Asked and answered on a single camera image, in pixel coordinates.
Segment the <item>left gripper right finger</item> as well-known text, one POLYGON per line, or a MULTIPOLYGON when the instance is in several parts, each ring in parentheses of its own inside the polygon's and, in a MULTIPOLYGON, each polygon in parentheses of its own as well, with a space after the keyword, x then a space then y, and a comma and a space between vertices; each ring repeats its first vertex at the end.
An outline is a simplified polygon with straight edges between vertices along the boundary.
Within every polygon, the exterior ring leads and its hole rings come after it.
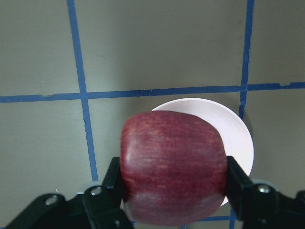
POLYGON ((226 197, 238 220, 245 219, 246 200, 249 197, 253 182, 243 171, 233 156, 227 156, 226 197))

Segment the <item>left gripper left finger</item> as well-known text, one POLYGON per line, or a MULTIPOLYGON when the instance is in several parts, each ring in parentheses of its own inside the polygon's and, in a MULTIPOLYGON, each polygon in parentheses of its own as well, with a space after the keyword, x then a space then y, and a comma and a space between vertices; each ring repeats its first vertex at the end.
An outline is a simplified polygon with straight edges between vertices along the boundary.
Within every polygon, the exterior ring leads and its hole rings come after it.
POLYGON ((126 198, 126 188, 120 168, 120 158, 113 157, 102 182, 115 203, 121 203, 126 198))

